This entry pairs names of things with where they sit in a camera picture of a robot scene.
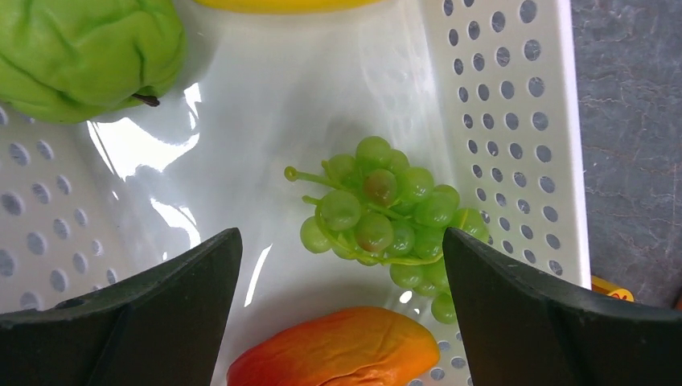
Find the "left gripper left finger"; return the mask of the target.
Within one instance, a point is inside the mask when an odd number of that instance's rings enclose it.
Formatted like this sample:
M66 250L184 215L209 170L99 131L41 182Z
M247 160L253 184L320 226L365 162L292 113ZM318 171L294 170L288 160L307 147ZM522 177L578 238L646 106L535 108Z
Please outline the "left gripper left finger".
M2 384L210 384L242 250L230 228L49 310L3 314Z

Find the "green toy pepper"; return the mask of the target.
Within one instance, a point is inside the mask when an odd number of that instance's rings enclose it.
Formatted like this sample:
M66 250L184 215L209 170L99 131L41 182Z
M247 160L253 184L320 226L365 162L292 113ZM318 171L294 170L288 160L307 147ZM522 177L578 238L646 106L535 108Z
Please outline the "green toy pepper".
M1 100L39 121L73 124L156 107L186 52L171 1L1 4Z

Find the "yellow toy mango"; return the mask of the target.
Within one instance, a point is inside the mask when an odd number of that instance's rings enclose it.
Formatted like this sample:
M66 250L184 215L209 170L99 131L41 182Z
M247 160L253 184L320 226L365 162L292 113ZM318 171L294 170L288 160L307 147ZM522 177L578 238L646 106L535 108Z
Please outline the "yellow toy mango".
M313 14L352 10L378 0L197 0L218 10L242 14Z

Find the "white perforated plastic basket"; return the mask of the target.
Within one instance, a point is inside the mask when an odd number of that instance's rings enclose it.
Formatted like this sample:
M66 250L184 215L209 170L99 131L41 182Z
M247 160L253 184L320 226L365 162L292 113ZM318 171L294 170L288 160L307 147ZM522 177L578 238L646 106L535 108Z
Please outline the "white perforated plastic basket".
M187 65L157 108L50 125L1 108L1 310L45 310L238 228L240 276L212 376L270 335L345 306L428 327L417 385L473 380L457 325L386 268L299 239L325 188L292 183L367 136L478 209L490 245L582 287L590 254L567 1L383 1L305 15L176 4Z

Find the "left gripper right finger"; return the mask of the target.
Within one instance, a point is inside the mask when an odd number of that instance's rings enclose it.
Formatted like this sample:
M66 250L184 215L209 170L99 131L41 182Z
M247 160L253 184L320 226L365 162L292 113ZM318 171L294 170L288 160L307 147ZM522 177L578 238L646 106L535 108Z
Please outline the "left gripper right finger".
M443 252L474 384L680 384L678 310L584 289L456 228Z

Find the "yellow butterfly toy block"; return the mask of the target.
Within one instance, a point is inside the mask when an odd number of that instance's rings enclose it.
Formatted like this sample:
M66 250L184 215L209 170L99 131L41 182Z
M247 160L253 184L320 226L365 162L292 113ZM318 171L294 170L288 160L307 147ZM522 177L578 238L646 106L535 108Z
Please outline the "yellow butterfly toy block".
M616 285L610 281L606 281L600 277L592 275L590 278L591 288L594 292L606 295L608 297L617 298L623 301L634 302L635 297L633 293L620 285Z

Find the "green toy grapes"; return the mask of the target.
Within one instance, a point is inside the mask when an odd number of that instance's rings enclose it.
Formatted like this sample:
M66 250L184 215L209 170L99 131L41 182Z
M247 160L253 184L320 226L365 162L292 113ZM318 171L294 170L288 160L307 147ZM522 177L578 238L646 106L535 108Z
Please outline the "green toy grapes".
M455 323L442 240L446 229L455 228L488 241L480 211L463 207L455 187L436 183L428 169L412 165L381 137L365 137L354 154L336 154L321 167L319 175L284 169L290 182L328 189L320 198L302 197L313 208L300 227L303 247L361 265L383 265L395 285L430 299L438 322Z

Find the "red orange toy chili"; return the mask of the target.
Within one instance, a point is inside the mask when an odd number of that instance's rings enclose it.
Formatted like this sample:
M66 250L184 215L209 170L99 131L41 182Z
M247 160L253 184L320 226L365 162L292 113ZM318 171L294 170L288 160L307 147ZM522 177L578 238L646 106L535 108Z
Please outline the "red orange toy chili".
M285 329L228 368L229 385L406 385L440 359L420 323L357 306Z

